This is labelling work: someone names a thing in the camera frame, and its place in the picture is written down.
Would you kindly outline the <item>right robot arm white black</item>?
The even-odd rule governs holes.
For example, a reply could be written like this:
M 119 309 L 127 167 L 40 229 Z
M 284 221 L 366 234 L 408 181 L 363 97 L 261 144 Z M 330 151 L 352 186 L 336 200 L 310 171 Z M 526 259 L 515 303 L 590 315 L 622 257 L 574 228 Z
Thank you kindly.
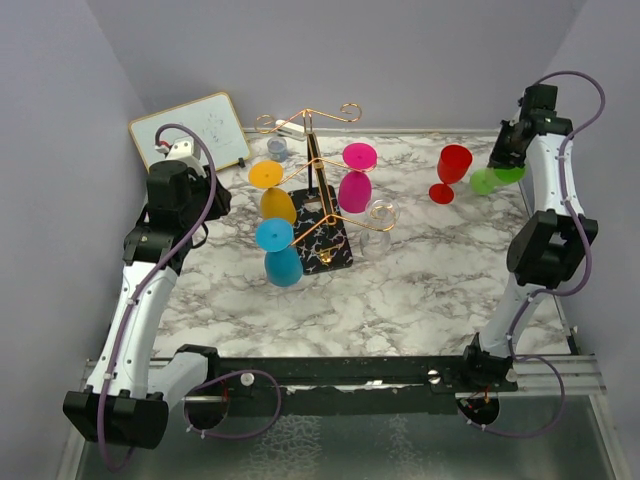
M 598 233 L 585 216 L 573 180 L 573 124 L 556 112 L 558 89 L 536 83 L 527 87 L 512 120 L 504 120 L 483 180 L 506 186 L 529 174 L 534 210 L 511 241 L 505 292 L 489 322 L 465 348 L 461 383 L 481 391 L 506 381 L 515 347 L 544 295 L 556 295 L 583 261 Z

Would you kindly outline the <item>green wine glass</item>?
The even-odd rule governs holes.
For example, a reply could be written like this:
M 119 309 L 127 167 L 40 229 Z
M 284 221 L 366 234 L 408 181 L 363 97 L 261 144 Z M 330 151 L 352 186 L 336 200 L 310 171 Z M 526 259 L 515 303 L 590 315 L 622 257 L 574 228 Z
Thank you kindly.
M 485 167 L 471 175 L 470 186 L 478 195 L 489 195 L 496 189 L 519 182 L 525 174 L 525 167 L 509 169 Z

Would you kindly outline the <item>orange wine glass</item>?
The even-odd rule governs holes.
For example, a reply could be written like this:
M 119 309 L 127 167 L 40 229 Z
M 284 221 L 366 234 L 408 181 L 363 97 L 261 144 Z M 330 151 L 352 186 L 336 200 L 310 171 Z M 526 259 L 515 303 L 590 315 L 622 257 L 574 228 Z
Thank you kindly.
M 254 165 L 248 174 L 250 184 L 263 190 L 260 200 L 260 213 L 264 220 L 279 218 L 290 225 L 297 219 L 296 208 L 287 192 L 278 187 L 284 176 L 283 167 L 272 160 Z

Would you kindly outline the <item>red wine glass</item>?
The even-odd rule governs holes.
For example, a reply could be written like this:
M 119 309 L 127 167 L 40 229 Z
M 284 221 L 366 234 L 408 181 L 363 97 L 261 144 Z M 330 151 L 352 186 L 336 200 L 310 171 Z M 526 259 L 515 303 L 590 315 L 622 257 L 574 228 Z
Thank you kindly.
M 439 156 L 437 175 L 439 183 L 429 189 L 429 197 L 437 204 L 446 205 L 455 197 L 452 185 L 459 182 L 469 170 L 473 155 L 462 145 L 451 144 L 445 146 Z

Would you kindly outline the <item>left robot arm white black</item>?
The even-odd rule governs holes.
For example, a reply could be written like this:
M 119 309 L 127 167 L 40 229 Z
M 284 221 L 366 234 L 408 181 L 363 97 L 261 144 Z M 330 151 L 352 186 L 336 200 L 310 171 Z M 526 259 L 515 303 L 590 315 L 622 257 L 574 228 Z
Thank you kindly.
M 190 390 L 206 395 L 220 385 L 212 347 L 185 346 L 150 370 L 160 318 L 195 245 L 194 231 L 230 211 L 230 193 L 214 169 L 183 160 L 153 164 L 147 202 L 124 241 L 122 285 L 102 353 L 80 391 L 69 391 L 63 412 L 88 441 L 142 449 L 161 442 L 170 411 Z

